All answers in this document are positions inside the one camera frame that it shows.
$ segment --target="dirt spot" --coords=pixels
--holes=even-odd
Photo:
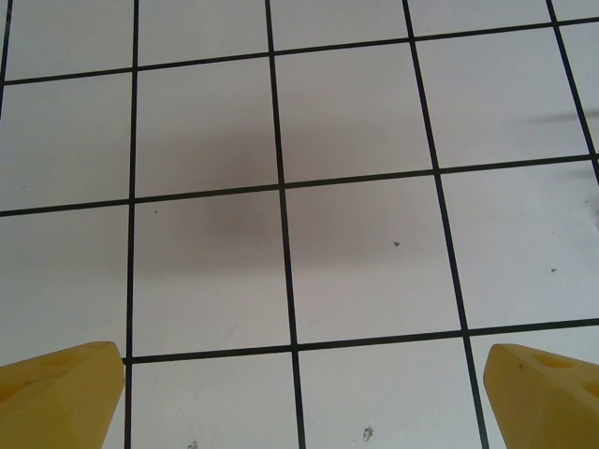
[[[367,442],[374,435],[374,429],[372,426],[368,426],[364,429],[364,433],[362,434],[362,441]]]

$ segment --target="floor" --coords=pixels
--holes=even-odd
[[[115,341],[105,448],[503,448],[492,344],[599,363],[596,0],[0,13],[0,365]]]

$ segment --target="yellow object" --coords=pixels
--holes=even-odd
[[[0,448],[101,448],[123,383],[104,341],[0,368]]]
[[[508,449],[599,448],[599,366],[496,344],[484,381]]]

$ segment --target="yellow plastic piece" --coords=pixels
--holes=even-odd
[[[599,366],[496,344],[484,382],[508,449],[599,448]]]
[[[0,368],[0,448],[101,448],[123,383],[105,341]]]

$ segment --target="black grout line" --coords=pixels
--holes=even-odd
[[[427,40],[439,40],[439,39],[452,39],[457,37],[468,37],[468,36],[483,36],[483,35],[494,35],[499,33],[514,33],[518,31],[528,31],[528,30],[537,30],[541,28],[551,28],[553,26],[571,26],[571,25],[580,25],[584,23],[595,23],[599,22],[599,17],[589,17],[584,19],[574,19],[570,21],[557,21],[557,22],[540,22],[540,23],[530,23],[525,25],[515,25],[515,26],[503,26],[497,28],[485,28],[481,30],[471,30],[471,31],[459,31],[454,33],[440,33],[435,35],[421,35],[415,36],[415,41],[427,41]],[[409,42],[408,37],[396,37],[393,39],[382,39],[382,40],[367,40],[361,42],[348,42],[343,44],[331,44],[331,45],[323,45],[317,47],[305,47],[305,48],[297,48],[297,49],[288,49],[288,50],[277,50],[272,52],[258,52],[258,53],[246,53],[246,54],[236,54],[229,56],[219,56],[214,58],[204,58],[204,59],[195,59],[195,60],[187,60],[187,61],[177,61],[173,63],[163,63],[163,64],[152,64],[152,65],[139,65],[137,71],[151,71],[151,70],[161,70],[164,68],[172,68],[172,67],[185,67],[190,65],[205,65],[205,64],[217,64],[223,62],[231,62],[231,61],[243,61],[247,59],[258,59],[258,58],[267,58],[270,57],[271,54],[275,56],[284,56],[289,54],[300,54],[300,53],[311,53],[316,51],[335,51],[335,50],[345,50],[345,49],[357,49],[364,47],[375,47],[375,46],[383,46],[383,45],[394,45],[394,44],[402,44]],[[80,72],[80,73],[71,73],[64,75],[51,75],[48,77],[37,77],[37,78],[25,78],[19,80],[6,80],[4,84],[6,86],[19,85],[19,84],[30,84],[34,82],[46,82],[46,81],[56,81],[56,80],[75,80],[80,78],[91,78],[91,77],[99,77],[105,75],[115,75],[120,73],[130,73],[133,71],[133,67],[121,67],[121,68],[112,68],[107,70],[94,70],[91,72]]]
[[[139,0],[133,0],[133,41],[131,71],[131,129],[129,153],[129,220],[127,238],[127,304],[126,304],[126,357],[124,383],[124,449],[131,448],[131,411],[133,399],[133,299],[135,273],[135,186],[138,132],[138,56],[139,56]]]
[[[469,173],[477,171],[491,171],[504,168],[518,168],[518,167],[540,167],[547,165],[567,164],[573,162],[584,162],[597,159],[599,156],[592,154],[578,154],[573,156],[559,156],[549,157],[544,159],[528,159],[524,161],[509,161],[509,162],[496,162],[491,164],[479,164],[473,166],[458,166],[458,167],[446,167],[439,168],[439,173],[442,175],[448,175],[452,173]],[[286,182],[284,188],[290,189],[303,189],[308,187],[320,187],[327,185],[337,184],[351,184],[357,182],[369,182],[369,181],[388,181],[388,180],[399,180],[403,178],[418,178],[423,176],[433,176],[435,171],[431,168],[424,170],[413,170],[413,171],[400,171],[390,173],[380,173],[375,175],[358,175],[348,176],[343,178],[329,178],[324,180],[313,180],[313,181],[293,181]],[[75,204],[64,204],[58,206],[45,206],[40,208],[30,209],[15,209],[15,210],[0,210],[0,217],[12,217],[19,215],[30,215],[36,213],[50,213],[57,211],[69,211],[69,210],[85,210],[85,209],[98,209],[107,208],[112,206],[122,206],[134,202],[135,204],[144,203],[160,203],[167,201],[177,201],[182,199],[194,199],[204,198],[209,196],[230,196],[230,195],[242,195],[251,194],[257,192],[272,192],[280,189],[279,184],[262,184],[253,185],[248,187],[232,187],[228,189],[216,189],[206,190],[200,192],[186,192],[182,194],[166,194],[157,196],[141,196],[134,200],[130,199],[113,199],[108,201],[95,201],[89,203],[75,203]]]
[[[4,99],[4,86],[7,77],[8,40],[10,38],[10,23],[12,22],[12,0],[7,2],[7,15],[5,17],[4,39],[2,40],[2,61],[0,62],[0,119],[2,119],[2,102]]]
[[[439,160],[437,157],[437,151],[435,148],[434,137],[432,134],[431,117],[429,114],[429,106],[427,104],[426,93],[424,90],[424,80],[422,78],[422,72],[420,70],[420,62],[418,61],[418,52],[416,48],[416,41],[414,40],[414,28],[412,26],[412,18],[410,17],[410,8],[408,6],[408,0],[402,0],[403,14],[405,16],[405,24],[408,30],[408,36],[410,37],[410,50],[412,52],[412,61],[414,63],[414,71],[416,75],[416,84],[418,87],[418,93],[420,96],[420,106],[422,108],[422,118],[424,119],[424,126],[427,133],[427,140],[429,142],[429,150],[431,152],[431,164],[432,170],[434,171],[435,186],[437,188],[437,197],[439,200],[439,209],[441,212],[441,220],[443,222],[443,229],[446,236],[446,247],[447,255],[449,258],[449,266],[451,268],[451,277],[453,279],[454,292],[456,296],[456,306],[458,309],[458,316],[460,318],[460,329],[463,333],[462,342],[464,346],[464,354],[466,356],[466,365],[468,367],[468,374],[470,377],[470,386],[472,389],[473,403],[475,406],[476,421],[478,423],[478,432],[480,434],[480,442],[483,449],[489,449],[489,439],[487,437],[487,428],[485,425],[485,416],[483,414],[482,402],[480,399],[480,391],[478,389],[478,380],[476,379],[475,369],[475,358],[472,353],[472,345],[470,342],[470,336],[468,332],[468,322],[466,318],[466,310],[464,308],[463,297],[460,286],[460,276],[458,273],[458,262],[453,246],[453,239],[451,237],[451,227],[449,224],[449,214],[447,212],[447,205],[445,199],[445,193],[443,191],[443,182],[441,180],[441,171],[439,170]]]
[[[285,285],[287,291],[287,313],[289,316],[289,342],[291,348],[291,368],[293,371],[293,388],[296,403],[296,422],[298,431],[298,448],[306,449],[306,433],[303,420],[303,399],[301,396],[300,353],[298,352],[298,330],[296,324],[295,299],[293,294],[293,276],[291,270],[291,251],[289,243],[289,222],[287,220],[287,200],[285,192],[285,169],[283,164],[283,144],[281,141],[281,122],[279,119],[279,94],[277,91],[277,71],[274,55],[274,38],[272,36],[272,16],[270,0],[264,0],[266,13],[266,29],[269,41],[270,88],[272,90],[272,118],[274,125],[274,141],[277,159],[277,175],[279,186],[279,206],[281,212],[281,233],[283,237],[283,259],[285,262]]]
[[[464,335],[469,337],[501,336],[513,333],[539,332],[544,330],[574,329],[579,327],[599,326],[599,318],[586,318],[580,320],[554,321],[546,323],[530,323],[525,325],[509,325],[495,327],[480,327],[474,329],[446,330],[439,332],[422,332],[416,334],[397,335],[390,337],[371,337],[367,339],[350,339],[335,341],[317,341],[311,343],[298,343],[298,352],[325,351],[330,349],[349,349],[363,346],[377,346],[384,344],[401,344],[419,341],[436,341],[448,339],[461,339]],[[161,355],[138,355],[131,357],[128,363],[132,365],[180,362],[185,360],[201,360],[206,358],[240,357],[247,355],[266,355],[290,353],[291,345],[263,346],[255,348],[223,349],[215,351],[200,351],[196,353],[177,353]]]
[[[582,108],[582,102],[580,101],[580,95],[578,94],[577,84],[574,80],[574,73],[572,72],[572,66],[570,66],[570,61],[568,59],[568,54],[565,50],[565,44],[563,43],[562,31],[560,30],[560,26],[558,23],[557,16],[555,14],[555,9],[553,8],[553,3],[551,0],[546,0],[547,8],[549,11],[549,17],[551,18],[551,23],[553,26],[553,32],[555,33],[555,39],[557,40],[558,47],[560,49],[560,55],[562,57],[563,69],[565,70],[565,76],[568,78],[568,84],[570,85],[570,91],[572,93],[572,98],[574,99],[574,104],[577,109],[578,120],[580,121],[580,127],[582,128],[582,134],[584,135],[584,139],[587,142],[587,148],[589,150],[589,154],[596,155],[595,147],[592,143],[591,130],[589,129],[589,124],[587,123],[587,118],[584,114],[584,109]],[[592,169],[595,173],[595,178],[599,183],[599,161],[593,158]]]

